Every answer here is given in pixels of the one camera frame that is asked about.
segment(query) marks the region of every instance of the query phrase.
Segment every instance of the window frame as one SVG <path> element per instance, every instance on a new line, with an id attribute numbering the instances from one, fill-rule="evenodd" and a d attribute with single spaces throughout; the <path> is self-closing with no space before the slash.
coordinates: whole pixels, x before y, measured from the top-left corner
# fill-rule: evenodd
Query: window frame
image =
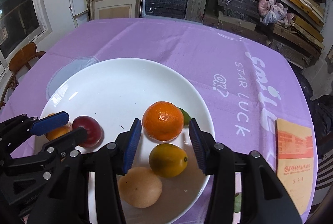
<path id="1" fill-rule="evenodd" d="M 5 59 L 3 54 L 0 51 L 0 78 L 3 76 L 4 72 L 8 71 L 8 65 L 14 55 L 24 46 L 26 46 L 30 42 L 39 43 L 42 39 L 44 39 L 47 35 L 52 32 L 51 25 L 49 19 L 47 17 L 46 8 L 44 5 L 44 0 L 32 0 L 34 5 L 36 17 L 39 23 L 39 27 L 36 28 L 33 32 L 26 36 L 15 48 L 8 57 Z"/>

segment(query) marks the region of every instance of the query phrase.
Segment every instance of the window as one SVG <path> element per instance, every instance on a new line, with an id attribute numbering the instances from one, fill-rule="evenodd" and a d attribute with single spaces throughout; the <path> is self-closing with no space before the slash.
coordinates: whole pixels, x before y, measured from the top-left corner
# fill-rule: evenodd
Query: window
<path id="1" fill-rule="evenodd" d="M 22 48 L 41 32 L 33 0 L 0 0 L 0 61 L 3 68 L 17 52 L 16 47 Z"/>

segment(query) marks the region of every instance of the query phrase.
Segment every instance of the mandarin orange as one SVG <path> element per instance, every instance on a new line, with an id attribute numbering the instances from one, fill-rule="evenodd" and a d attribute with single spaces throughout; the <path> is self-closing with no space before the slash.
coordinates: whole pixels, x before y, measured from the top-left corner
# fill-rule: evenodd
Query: mandarin orange
<path id="1" fill-rule="evenodd" d="M 184 116 L 175 105 L 158 101 L 144 113 L 142 125 L 146 134 L 159 141 L 169 141 L 177 137 L 184 126 Z"/>
<path id="2" fill-rule="evenodd" d="M 48 132 L 45 134 L 46 138 L 51 141 L 51 140 L 54 140 L 58 137 L 61 137 L 63 136 L 64 134 L 67 134 L 68 132 L 70 132 L 72 129 L 71 129 L 71 124 L 70 122 L 67 124 L 67 125 L 64 125 L 64 126 L 61 126 L 61 127 L 58 127 L 57 129 L 55 130 L 52 130 L 51 132 Z"/>

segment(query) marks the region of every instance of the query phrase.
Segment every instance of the storage box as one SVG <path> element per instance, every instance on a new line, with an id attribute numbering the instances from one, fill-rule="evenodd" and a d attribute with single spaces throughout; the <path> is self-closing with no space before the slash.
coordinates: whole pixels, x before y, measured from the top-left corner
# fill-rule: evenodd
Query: storage box
<path id="1" fill-rule="evenodd" d="M 242 28 L 246 28 L 249 30 L 254 31 L 256 24 L 251 23 L 251 22 L 247 22 L 238 18 L 234 18 L 234 17 L 230 17 L 227 15 L 224 15 L 223 12 L 219 11 L 219 20 L 224 21 L 224 22 L 228 22 L 234 25 L 238 25 Z"/>
<path id="2" fill-rule="evenodd" d="M 234 25 L 228 22 L 224 22 L 221 20 L 218 20 L 217 17 L 212 15 L 205 14 L 204 16 L 204 25 L 212 26 L 221 30 L 225 30 L 231 33 L 234 33 L 236 35 L 240 35 L 242 37 L 245 37 L 247 39 L 256 41 L 262 45 L 266 45 L 268 41 L 268 37 L 264 34 L 260 34 L 257 31 L 252 31 L 246 28 L 242 28 L 238 25 Z"/>
<path id="3" fill-rule="evenodd" d="M 163 16 L 177 19 L 184 19 L 185 11 L 183 10 L 175 10 L 170 8 L 159 8 L 154 7 L 149 3 L 146 3 L 146 15 L 154 15 L 154 16 Z"/>
<path id="4" fill-rule="evenodd" d="M 293 21 L 298 24 L 300 27 L 305 29 L 307 32 L 309 32 L 313 37 L 315 37 L 318 41 L 321 43 L 324 40 L 324 37 L 318 32 L 317 29 L 315 29 L 312 25 L 304 21 L 301 17 L 295 15 L 293 18 Z"/>
<path id="5" fill-rule="evenodd" d="M 303 0 L 289 0 L 289 1 L 294 3 L 301 10 L 303 10 L 312 20 L 314 20 L 314 22 L 316 22 L 316 24 L 318 24 L 320 27 L 323 27 L 324 23 L 322 19 L 313 12 L 312 8 L 310 8 L 307 3 L 304 3 Z"/>
<path id="6" fill-rule="evenodd" d="M 299 46 L 301 49 L 305 50 L 310 55 L 314 56 L 314 58 L 318 59 L 321 52 L 313 47 L 310 43 L 303 40 L 301 37 L 297 36 L 295 33 L 285 29 L 281 25 L 278 24 L 271 24 L 270 29 L 273 31 L 274 34 L 292 42 L 293 44 Z"/>
<path id="7" fill-rule="evenodd" d="M 241 20 L 244 20 L 246 22 L 251 22 L 251 23 L 254 23 L 254 24 L 259 23 L 258 19 L 255 19 L 255 18 L 253 18 L 253 17 L 251 17 L 251 16 L 249 16 L 245 13 L 242 13 L 240 11 L 237 11 L 237 10 L 233 10 L 233 9 L 229 9 L 229 8 L 222 8 L 222 11 L 223 11 L 223 14 L 226 15 L 226 16 L 241 19 Z"/>
<path id="8" fill-rule="evenodd" d="M 310 58 L 306 55 L 296 51 L 295 49 L 291 48 L 290 46 L 279 42 L 278 40 L 273 39 L 269 48 L 279 52 L 283 55 L 287 60 L 305 68 L 309 66 Z"/>
<path id="9" fill-rule="evenodd" d="M 185 19 L 195 22 L 202 22 L 206 0 L 188 0 L 186 6 Z"/>
<path id="10" fill-rule="evenodd" d="M 260 19 L 258 13 L 259 2 L 255 0 L 219 0 L 217 4 L 224 8 L 233 9 L 253 18 Z"/>

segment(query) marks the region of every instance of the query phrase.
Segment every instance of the wooden chair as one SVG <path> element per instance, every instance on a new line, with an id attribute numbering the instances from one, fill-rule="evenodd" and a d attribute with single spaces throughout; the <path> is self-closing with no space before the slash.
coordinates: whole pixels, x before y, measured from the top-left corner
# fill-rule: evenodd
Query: wooden chair
<path id="1" fill-rule="evenodd" d="M 13 72 L 12 76 L 10 77 L 9 81 L 7 82 L 5 86 L 5 90 L 2 94 L 1 100 L 0 100 L 0 108 L 2 106 L 5 106 L 4 99 L 5 95 L 7 93 L 7 90 L 10 88 L 14 91 L 14 89 L 19 85 L 19 82 L 16 79 L 16 75 L 20 69 L 22 69 L 24 66 L 28 68 L 28 70 L 31 69 L 31 66 L 29 64 L 29 61 L 33 58 L 41 58 L 42 55 L 45 54 L 44 51 L 36 52 L 37 46 L 35 43 L 29 43 L 25 47 L 23 47 L 21 50 L 19 50 L 15 56 L 11 59 L 9 63 L 9 70 Z"/>

